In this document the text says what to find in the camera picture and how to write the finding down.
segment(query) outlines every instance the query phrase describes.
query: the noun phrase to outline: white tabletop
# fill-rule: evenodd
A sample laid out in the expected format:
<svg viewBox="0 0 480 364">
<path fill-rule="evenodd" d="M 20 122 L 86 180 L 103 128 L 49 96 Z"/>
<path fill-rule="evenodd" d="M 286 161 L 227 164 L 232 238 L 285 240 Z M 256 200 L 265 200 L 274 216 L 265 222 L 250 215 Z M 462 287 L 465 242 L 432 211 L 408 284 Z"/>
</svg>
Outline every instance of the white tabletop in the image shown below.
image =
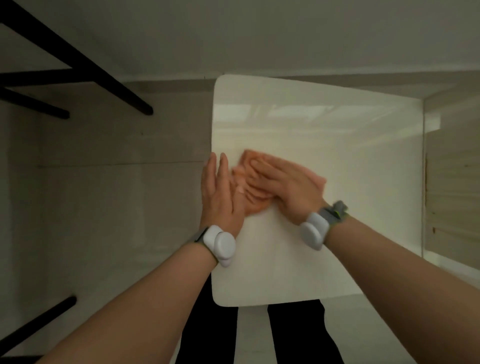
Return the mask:
<svg viewBox="0 0 480 364">
<path fill-rule="evenodd" d="M 255 149 L 327 178 L 325 199 L 421 252 L 423 111 L 418 99 L 273 78 L 224 75 L 215 85 L 212 150 L 236 164 Z M 248 217 L 230 267 L 212 273 L 221 306 L 360 293 L 327 249 L 304 245 L 276 206 Z"/>
</svg>

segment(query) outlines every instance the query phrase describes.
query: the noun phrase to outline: wrist tracker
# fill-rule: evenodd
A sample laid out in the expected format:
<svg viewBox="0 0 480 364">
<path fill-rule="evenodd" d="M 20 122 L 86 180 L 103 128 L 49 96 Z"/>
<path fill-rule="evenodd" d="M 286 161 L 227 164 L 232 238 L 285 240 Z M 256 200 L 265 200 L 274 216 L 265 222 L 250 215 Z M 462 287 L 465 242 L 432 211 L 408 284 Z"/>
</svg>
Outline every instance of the wrist tracker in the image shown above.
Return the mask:
<svg viewBox="0 0 480 364">
<path fill-rule="evenodd" d="M 235 238 L 217 225 L 198 230 L 188 242 L 203 243 L 222 267 L 228 267 L 235 254 Z"/>
<path fill-rule="evenodd" d="M 320 250 L 331 227 L 348 216 L 347 209 L 343 201 L 337 201 L 333 206 L 322 207 L 318 212 L 312 212 L 307 221 L 300 224 L 303 242 L 314 250 Z"/>
</svg>

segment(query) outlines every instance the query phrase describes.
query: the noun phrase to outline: black pants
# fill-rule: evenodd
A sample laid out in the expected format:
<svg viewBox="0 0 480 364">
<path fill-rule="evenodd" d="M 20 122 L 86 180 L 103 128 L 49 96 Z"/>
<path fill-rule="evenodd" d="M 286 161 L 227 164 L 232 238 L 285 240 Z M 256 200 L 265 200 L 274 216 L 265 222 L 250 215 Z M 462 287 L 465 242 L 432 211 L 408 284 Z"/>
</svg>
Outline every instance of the black pants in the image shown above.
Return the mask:
<svg viewBox="0 0 480 364">
<path fill-rule="evenodd" d="M 183 329 L 176 364 L 233 364 L 237 313 L 238 307 L 222 307 L 214 302 L 209 276 Z M 268 306 L 278 364 L 343 364 L 325 328 L 324 313 L 320 300 Z"/>
</svg>

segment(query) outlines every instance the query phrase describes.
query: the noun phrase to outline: forearm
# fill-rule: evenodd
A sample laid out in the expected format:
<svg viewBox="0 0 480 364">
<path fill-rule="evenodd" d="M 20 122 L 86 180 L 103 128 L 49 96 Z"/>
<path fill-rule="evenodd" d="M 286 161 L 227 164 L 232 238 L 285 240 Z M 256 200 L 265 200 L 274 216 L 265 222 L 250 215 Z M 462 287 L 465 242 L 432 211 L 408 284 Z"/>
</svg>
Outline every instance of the forearm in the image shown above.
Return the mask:
<svg viewBox="0 0 480 364">
<path fill-rule="evenodd" d="M 479 290 L 352 217 L 325 245 L 419 363 L 479 362 Z"/>
<path fill-rule="evenodd" d="M 216 260 L 202 244 L 181 247 L 94 314 L 41 363 L 168 363 Z"/>
</svg>

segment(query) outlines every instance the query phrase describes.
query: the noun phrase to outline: floor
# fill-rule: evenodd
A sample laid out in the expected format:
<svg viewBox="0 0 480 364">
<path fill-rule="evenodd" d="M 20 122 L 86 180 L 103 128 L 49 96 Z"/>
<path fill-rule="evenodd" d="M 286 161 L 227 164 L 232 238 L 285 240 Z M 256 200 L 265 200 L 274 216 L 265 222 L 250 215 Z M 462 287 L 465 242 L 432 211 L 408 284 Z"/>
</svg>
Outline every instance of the floor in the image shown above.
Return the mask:
<svg viewBox="0 0 480 364">
<path fill-rule="evenodd" d="M 49 304 L 78 304 L 30 339 L 51 348 L 164 261 L 197 229 L 210 152 L 211 89 L 135 89 L 144 116 L 94 85 L 50 94 L 67 121 L 40 119 Z M 345 363 L 412 363 L 363 295 L 326 300 Z M 236 363 L 276 363 L 266 306 L 239 310 Z"/>
</svg>

